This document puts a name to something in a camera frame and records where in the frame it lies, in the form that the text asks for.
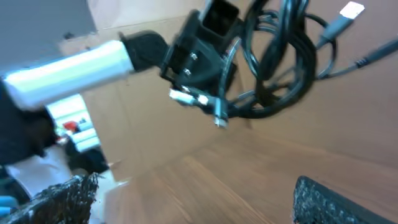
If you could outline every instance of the cable plug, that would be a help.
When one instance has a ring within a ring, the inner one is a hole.
[[[349,2],[340,11],[340,15],[323,31],[318,41],[317,49],[322,48],[342,34],[364,10],[365,7],[363,5]]]

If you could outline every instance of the white tube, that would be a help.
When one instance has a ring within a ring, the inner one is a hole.
[[[34,110],[124,78],[132,71],[134,67],[124,44],[112,40],[87,52],[9,74],[4,84],[20,109]]]

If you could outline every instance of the cable strain relief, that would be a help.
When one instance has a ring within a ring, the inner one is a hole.
[[[358,68],[362,68],[362,67],[369,65],[370,61],[367,58],[362,58],[362,59],[357,60],[355,62],[355,64]]]

